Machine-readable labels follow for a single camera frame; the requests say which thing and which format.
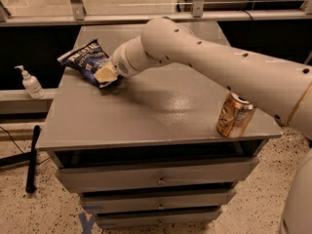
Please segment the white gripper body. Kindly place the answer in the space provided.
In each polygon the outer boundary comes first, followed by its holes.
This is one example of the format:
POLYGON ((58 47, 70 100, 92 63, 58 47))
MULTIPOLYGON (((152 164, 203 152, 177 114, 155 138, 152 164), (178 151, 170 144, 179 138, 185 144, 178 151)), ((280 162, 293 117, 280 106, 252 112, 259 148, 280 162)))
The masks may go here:
POLYGON ((163 64, 161 59, 153 58, 143 49, 140 37, 119 46, 111 56, 111 62, 123 77, 132 77, 148 68, 160 67, 163 64))

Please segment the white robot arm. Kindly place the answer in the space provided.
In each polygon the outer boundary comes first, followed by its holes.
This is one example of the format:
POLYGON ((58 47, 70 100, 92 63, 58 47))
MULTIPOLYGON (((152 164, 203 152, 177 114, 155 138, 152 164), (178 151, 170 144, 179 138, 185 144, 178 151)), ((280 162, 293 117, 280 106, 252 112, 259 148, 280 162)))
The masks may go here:
POLYGON ((150 67, 185 64, 312 139, 312 69, 306 64, 219 45, 166 18, 151 19, 95 73, 108 85, 150 67))

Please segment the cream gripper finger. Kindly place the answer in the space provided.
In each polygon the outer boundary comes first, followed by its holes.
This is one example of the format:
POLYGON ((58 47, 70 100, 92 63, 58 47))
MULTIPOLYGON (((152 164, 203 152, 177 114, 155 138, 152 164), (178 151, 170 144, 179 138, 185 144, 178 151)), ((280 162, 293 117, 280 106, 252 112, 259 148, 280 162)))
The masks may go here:
POLYGON ((95 74, 100 88, 106 87, 118 79, 118 72, 115 67, 109 63, 101 67, 95 74))

